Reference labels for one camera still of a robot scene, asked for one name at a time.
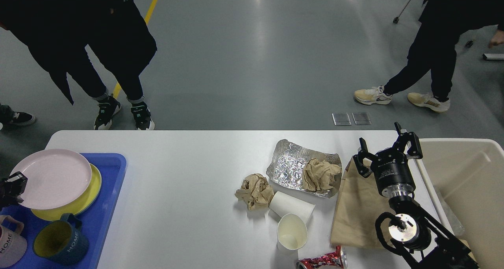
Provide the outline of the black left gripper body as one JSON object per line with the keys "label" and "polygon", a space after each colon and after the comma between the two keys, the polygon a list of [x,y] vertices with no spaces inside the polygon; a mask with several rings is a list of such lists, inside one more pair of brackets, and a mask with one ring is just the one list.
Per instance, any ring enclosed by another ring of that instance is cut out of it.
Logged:
{"label": "black left gripper body", "polygon": [[1,179],[0,181],[0,210],[4,207],[10,205],[10,197],[9,197],[10,185],[7,179]]}

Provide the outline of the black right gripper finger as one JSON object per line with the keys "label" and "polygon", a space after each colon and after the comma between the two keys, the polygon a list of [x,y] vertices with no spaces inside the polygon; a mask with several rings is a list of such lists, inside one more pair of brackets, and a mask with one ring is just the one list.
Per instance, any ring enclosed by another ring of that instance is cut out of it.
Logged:
{"label": "black right gripper finger", "polygon": [[354,161],[358,174],[360,174],[360,176],[362,176],[363,178],[368,178],[371,175],[372,170],[370,169],[370,167],[364,164],[364,159],[367,158],[373,163],[375,161],[378,161],[378,156],[376,154],[371,154],[368,151],[367,142],[364,140],[364,138],[359,138],[359,143],[360,149],[358,150],[358,153],[352,157],[352,159]]}
{"label": "black right gripper finger", "polygon": [[393,143],[392,150],[398,152],[398,154],[403,156],[406,160],[422,159],[423,152],[421,143],[416,133],[402,129],[398,122],[394,122],[394,126],[398,133],[398,138]]}

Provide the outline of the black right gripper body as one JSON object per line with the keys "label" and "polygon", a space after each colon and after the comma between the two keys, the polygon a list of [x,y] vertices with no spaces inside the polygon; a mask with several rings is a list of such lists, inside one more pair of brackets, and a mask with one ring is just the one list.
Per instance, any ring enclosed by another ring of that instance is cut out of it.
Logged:
{"label": "black right gripper body", "polygon": [[398,150],[383,150],[376,156],[377,159],[371,163],[371,170],[382,197],[390,199],[414,193],[415,183],[406,154]]}

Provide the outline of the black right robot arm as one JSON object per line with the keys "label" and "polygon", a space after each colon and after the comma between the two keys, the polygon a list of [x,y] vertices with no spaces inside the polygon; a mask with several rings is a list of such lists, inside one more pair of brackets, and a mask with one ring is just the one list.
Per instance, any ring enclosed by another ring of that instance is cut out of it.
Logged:
{"label": "black right robot arm", "polygon": [[394,213],[384,212],[375,222],[380,244],[400,255],[412,269],[477,269],[468,246],[447,230],[414,200],[416,188],[408,166],[410,159],[423,158],[414,132],[395,123],[398,138],[376,154],[360,138],[353,161],[360,176],[374,175],[378,193],[388,199]]}

